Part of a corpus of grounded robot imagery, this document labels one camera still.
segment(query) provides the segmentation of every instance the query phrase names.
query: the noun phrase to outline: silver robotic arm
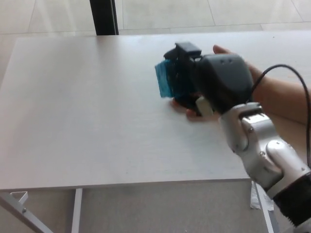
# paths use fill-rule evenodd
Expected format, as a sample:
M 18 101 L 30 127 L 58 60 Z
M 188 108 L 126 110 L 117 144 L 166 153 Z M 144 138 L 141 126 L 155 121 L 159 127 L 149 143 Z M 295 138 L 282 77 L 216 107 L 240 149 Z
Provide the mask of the silver robotic arm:
M 187 70 L 187 75 L 177 77 L 190 79 L 202 94 L 195 108 L 204 116 L 210 113 L 206 106 L 211 106 L 221 115 L 229 147 L 240 156 L 249 177 L 292 222 L 293 231 L 311 233 L 311 170 L 280 138 L 260 104 L 249 98 L 253 81 L 244 60 L 235 54 L 201 55 L 188 42 L 177 43 L 164 57 Z M 177 78 L 170 76 L 169 83 L 178 90 Z
M 258 103 L 240 104 L 219 118 L 226 140 L 258 183 L 295 225 L 311 233 L 310 168 L 277 134 Z

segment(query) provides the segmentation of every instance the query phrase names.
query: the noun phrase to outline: table top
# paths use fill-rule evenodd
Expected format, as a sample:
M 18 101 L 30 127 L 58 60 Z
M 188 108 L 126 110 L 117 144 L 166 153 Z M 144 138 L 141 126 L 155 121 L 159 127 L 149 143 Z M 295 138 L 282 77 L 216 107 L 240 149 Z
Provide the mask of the table top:
M 160 98 L 154 66 L 175 42 L 205 54 L 217 43 L 262 69 L 290 64 L 311 84 L 310 40 L 311 32 L 18 39 L 0 90 L 0 190 L 247 179 L 215 117 L 189 122 Z M 304 156 L 303 126 L 276 125 Z

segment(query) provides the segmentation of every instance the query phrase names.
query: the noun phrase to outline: black cable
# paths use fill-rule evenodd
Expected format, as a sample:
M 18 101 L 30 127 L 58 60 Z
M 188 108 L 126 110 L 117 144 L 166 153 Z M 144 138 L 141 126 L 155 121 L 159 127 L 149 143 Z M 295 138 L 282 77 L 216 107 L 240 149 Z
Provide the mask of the black cable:
M 252 91 L 251 94 L 249 96 L 249 98 L 247 98 L 247 102 L 250 100 L 250 98 L 252 97 L 252 94 L 254 92 L 254 90 L 258 87 L 259 83 L 261 82 L 261 80 L 265 77 L 265 75 L 272 69 L 278 68 L 278 67 L 284 67 L 287 69 L 290 69 L 300 80 L 303 89 L 305 91 L 305 95 L 306 95 L 306 100 L 307 100 L 307 127 L 306 127 L 306 146 L 307 146 L 307 164 L 309 167 L 311 167 L 311 157 L 310 157 L 310 126 L 311 126 L 311 103 L 310 103 L 310 94 L 307 88 L 307 85 L 305 83 L 305 81 L 303 80 L 303 78 L 301 77 L 301 75 L 298 73 L 297 70 L 295 70 L 293 67 L 285 65 L 285 64 L 277 64 L 274 66 L 271 66 L 269 68 L 267 68 L 260 76 L 259 78 L 256 80 L 256 82 L 254 83 L 253 87 L 252 87 Z

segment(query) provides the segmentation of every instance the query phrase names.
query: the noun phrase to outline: table frame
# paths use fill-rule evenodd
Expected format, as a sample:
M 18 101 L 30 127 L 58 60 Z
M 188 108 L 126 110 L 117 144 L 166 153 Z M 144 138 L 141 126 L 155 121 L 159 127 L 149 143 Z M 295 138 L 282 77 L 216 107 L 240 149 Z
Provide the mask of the table frame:
M 24 202 L 28 198 L 27 191 L 21 192 L 24 195 L 17 200 L 14 198 L 13 193 L 3 192 L 0 193 L 0 206 L 10 212 L 18 220 L 32 229 L 35 233 L 53 233 L 43 222 L 40 221 L 30 210 L 24 206 Z M 71 233 L 79 232 L 80 213 L 82 203 L 82 189 L 75 190 L 75 199 L 72 215 Z
M 255 189 L 257 193 L 257 197 L 259 200 L 259 204 L 264 216 L 264 220 L 266 222 L 268 233 L 278 233 L 280 232 L 278 227 L 272 224 L 272 218 L 275 221 L 275 215 L 271 214 L 273 212 L 268 211 L 268 207 L 264 198 L 264 190 L 258 184 L 255 184 Z M 79 232 L 80 225 L 80 213 L 81 213 L 81 204 L 82 204 L 82 188 L 77 188 L 75 190 L 75 199 L 74 199 L 74 208 L 72 215 L 72 226 L 71 233 Z M 0 206 L 14 215 L 18 220 L 23 222 L 26 226 L 32 229 L 35 233 L 53 233 L 43 222 L 41 222 L 33 213 L 31 213 L 28 209 L 23 205 L 26 201 L 28 194 L 27 191 L 25 194 L 17 200 L 13 197 L 14 193 L 0 193 Z

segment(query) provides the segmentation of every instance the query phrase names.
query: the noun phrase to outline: tiled floor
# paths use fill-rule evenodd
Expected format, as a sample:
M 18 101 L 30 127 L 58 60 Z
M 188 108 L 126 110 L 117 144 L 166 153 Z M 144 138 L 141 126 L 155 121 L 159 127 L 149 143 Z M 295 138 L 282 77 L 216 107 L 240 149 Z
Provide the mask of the tiled floor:
M 115 1 L 120 34 L 311 29 L 311 0 Z M 16 38 L 89 35 L 95 29 L 88 0 L 0 0 L 0 83 Z M 59 206 L 69 198 L 65 192 L 56 195 L 63 197 L 54 202 Z M 40 200 L 33 205 L 41 205 Z M 43 212 L 47 208 L 39 207 Z M 1 219 L 3 230 L 7 218 Z M 6 227 L 4 232 L 25 232 Z

